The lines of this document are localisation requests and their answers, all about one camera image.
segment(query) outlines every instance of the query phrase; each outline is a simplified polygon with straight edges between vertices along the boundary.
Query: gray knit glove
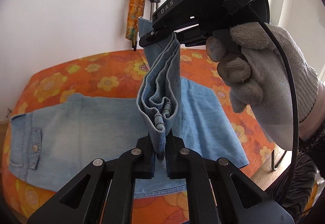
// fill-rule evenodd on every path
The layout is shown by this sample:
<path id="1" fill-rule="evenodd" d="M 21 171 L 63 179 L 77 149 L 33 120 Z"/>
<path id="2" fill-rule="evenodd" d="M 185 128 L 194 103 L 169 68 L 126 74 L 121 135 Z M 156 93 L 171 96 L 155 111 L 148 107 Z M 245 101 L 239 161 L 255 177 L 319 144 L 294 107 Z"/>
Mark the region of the gray knit glove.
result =
<path id="1" fill-rule="evenodd" d="M 299 121 L 311 109 L 318 92 L 318 77 L 290 34 L 283 28 L 268 25 L 287 55 L 294 77 Z M 282 58 L 274 43 L 258 23 L 238 25 L 230 30 L 233 40 L 242 47 L 247 61 L 227 53 L 223 44 L 209 37 L 206 50 L 210 59 L 219 62 L 217 71 L 231 87 L 233 110 L 241 113 L 249 104 L 264 134 L 282 149 L 292 149 L 292 104 Z"/>

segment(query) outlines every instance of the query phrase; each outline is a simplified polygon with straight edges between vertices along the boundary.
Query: hand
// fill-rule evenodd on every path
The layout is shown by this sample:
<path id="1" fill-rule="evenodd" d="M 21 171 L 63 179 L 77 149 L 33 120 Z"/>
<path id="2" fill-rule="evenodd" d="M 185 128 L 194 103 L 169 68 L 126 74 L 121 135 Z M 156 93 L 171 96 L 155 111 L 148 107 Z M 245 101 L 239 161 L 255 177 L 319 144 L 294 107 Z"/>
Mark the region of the hand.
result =
<path id="1" fill-rule="evenodd" d="M 303 121 L 317 97 L 318 77 L 299 47 L 283 28 L 268 25 L 287 55 L 294 77 L 299 121 Z M 223 44 L 209 37 L 206 50 L 210 59 L 219 62 L 217 71 L 230 86 L 233 110 L 241 113 L 249 104 L 264 134 L 282 149 L 291 150 L 293 118 L 290 87 L 280 54 L 258 23 L 238 25 L 230 30 L 233 40 L 242 47 L 247 61 L 227 52 Z"/>

